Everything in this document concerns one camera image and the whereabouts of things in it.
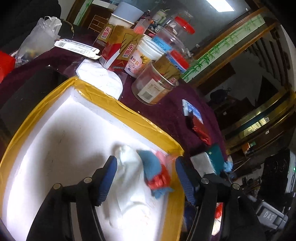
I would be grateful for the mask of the white plastic tub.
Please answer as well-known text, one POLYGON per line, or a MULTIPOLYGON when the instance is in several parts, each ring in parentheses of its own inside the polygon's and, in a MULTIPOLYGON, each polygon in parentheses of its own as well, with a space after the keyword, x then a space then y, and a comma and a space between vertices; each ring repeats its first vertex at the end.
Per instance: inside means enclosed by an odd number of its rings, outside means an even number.
POLYGON ((164 51, 151 39, 144 37, 132 53, 124 71, 130 76, 137 78, 151 61, 158 60, 164 51))

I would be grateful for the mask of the teal tissue pack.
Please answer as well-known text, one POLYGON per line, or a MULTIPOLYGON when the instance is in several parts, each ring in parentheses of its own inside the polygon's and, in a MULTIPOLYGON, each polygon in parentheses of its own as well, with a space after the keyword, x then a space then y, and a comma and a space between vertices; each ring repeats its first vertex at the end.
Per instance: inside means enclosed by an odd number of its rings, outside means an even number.
POLYGON ((205 152, 192 156, 190 160, 201 177, 204 177, 207 174, 215 174, 219 176, 223 171, 225 163, 218 144, 212 145, 205 152))

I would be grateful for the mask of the blue red sock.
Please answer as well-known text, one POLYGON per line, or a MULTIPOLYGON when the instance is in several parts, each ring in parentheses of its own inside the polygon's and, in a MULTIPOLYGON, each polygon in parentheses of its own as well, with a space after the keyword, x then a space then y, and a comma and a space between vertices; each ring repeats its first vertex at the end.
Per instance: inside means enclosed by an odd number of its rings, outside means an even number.
POLYGON ((152 196, 160 199, 172 192, 170 174, 160 158, 148 150, 137 150, 137 154, 142 161, 145 183, 151 190, 152 196))

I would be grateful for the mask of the red foil sachet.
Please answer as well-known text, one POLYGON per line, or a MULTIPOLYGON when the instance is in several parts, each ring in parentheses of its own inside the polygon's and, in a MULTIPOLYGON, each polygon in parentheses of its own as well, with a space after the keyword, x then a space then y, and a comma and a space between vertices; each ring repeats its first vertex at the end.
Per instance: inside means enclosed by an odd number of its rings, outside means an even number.
POLYGON ((186 116, 186 123, 190 130, 192 130, 205 145, 212 145, 212 139, 204 124, 192 113, 186 116))

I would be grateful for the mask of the white sock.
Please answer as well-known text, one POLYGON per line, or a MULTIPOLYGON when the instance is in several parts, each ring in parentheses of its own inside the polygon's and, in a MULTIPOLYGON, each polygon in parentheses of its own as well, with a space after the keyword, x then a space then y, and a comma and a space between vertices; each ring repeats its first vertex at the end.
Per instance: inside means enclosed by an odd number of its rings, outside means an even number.
POLYGON ((129 146, 115 151, 117 171, 107 196, 110 226, 119 228, 148 214, 154 207, 153 199, 159 198, 171 188, 152 190, 144 180, 144 166, 138 153, 129 146))

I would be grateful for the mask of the black phone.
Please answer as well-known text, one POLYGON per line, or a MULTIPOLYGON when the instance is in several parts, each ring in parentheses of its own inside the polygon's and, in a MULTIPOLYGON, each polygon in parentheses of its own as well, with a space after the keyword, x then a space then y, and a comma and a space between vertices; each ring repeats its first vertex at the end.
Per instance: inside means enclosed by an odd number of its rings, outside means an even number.
POLYGON ((27 79, 1 104, 1 138, 10 140, 36 105, 66 80, 65 75, 50 66, 27 79))

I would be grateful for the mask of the red gold drink carton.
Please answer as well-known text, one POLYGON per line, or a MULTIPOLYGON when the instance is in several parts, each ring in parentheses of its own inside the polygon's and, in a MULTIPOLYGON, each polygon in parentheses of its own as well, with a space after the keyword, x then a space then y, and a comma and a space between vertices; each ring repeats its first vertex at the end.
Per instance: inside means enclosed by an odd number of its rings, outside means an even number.
POLYGON ((100 32, 93 47, 101 52, 100 64, 110 71, 123 70, 143 34, 134 32, 131 28, 107 23, 100 32))

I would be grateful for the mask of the blue label plastic jar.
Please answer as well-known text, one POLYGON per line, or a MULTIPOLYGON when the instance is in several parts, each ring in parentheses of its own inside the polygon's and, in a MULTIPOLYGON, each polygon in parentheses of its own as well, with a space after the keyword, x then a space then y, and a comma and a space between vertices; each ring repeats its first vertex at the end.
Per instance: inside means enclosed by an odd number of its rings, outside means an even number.
POLYGON ((192 55, 184 43, 173 33, 165 28, 161 28, 156 35, 152 37, 152 41, 156 43, 165 53, 177 62, 181 73, 187 71, 191 64, 192 55))

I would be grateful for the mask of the glass jar with label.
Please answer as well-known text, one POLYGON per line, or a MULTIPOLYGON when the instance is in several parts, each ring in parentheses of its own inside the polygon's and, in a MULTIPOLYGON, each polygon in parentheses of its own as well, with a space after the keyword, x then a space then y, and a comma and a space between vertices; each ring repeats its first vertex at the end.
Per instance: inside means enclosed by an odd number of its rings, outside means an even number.
POLYGON ((150 62, 132 83, 132 92, 142 103, 155 105, 178 85, 177 80, 163 77, 150 62))

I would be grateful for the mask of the red plastic bag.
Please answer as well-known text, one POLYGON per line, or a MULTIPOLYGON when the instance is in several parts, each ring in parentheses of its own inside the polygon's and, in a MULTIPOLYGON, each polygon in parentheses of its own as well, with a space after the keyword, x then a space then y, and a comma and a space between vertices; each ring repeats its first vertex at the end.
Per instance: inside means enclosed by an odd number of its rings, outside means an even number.
POLYGON ((220 219, 222 217, 222 213, 223 213, 223 203, 219 202, 216 204, 215 219, 220 219))

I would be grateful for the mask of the white medicine box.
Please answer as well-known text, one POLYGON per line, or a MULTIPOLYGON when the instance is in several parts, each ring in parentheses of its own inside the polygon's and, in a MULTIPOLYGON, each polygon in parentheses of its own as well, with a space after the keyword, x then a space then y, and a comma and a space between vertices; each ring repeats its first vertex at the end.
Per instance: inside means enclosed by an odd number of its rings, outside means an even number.
POLYGON ((73 53, 80 54, 84 57, 87 57, 93 60, 97 60, 101 57, 99 49, 94 48, 90 45, 86 45, 86 44, 69 40, 69 39, 57 40, 54 46, 64 50, 68 50, 73 53))

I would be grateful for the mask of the white foam box yellow tape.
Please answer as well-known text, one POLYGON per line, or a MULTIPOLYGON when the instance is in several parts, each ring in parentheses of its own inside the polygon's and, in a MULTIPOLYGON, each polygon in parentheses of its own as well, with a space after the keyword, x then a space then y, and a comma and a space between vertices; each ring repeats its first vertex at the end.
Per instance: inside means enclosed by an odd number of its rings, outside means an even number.
POLYGON ((25 240, 56 183, 73 185, 104 165, 117 147, 181 156, 183 149, 148 119, 72 77, 27 116, 1 160, 1 219, 25 240))

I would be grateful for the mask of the clear plastic bag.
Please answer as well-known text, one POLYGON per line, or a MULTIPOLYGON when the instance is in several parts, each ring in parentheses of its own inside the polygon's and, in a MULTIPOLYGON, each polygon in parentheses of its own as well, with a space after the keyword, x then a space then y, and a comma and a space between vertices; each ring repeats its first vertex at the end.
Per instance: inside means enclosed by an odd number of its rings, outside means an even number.
POLYGON ((51 50, 55 41, 60 38, 58 33, 61 27, 61 20, 55 16, 40 18, 18 49, 15 55, 15 66, 19 67, 29 63, 44 52, 51 50))

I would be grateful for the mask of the red gift bag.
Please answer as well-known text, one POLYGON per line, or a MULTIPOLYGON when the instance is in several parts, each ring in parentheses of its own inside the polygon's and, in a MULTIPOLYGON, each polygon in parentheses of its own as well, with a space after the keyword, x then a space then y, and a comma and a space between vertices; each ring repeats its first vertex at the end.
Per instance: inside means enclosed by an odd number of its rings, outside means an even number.
POLYGON ((0 82, 15 68, 15 58, 0 51, 0 82))

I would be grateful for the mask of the blue white sachet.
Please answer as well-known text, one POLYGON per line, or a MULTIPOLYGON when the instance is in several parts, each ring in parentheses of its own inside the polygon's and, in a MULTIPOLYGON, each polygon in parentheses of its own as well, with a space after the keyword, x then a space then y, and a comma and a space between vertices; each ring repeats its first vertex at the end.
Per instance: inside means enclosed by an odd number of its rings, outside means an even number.
POLYGON ((183 114, 184 116, 189 116, 192 114, 195 116, 201 123, 203 123, 202 116, 197 108, 195 108, 191 103, 187 100, 182 99, 182 106, 183 106, 183 114))

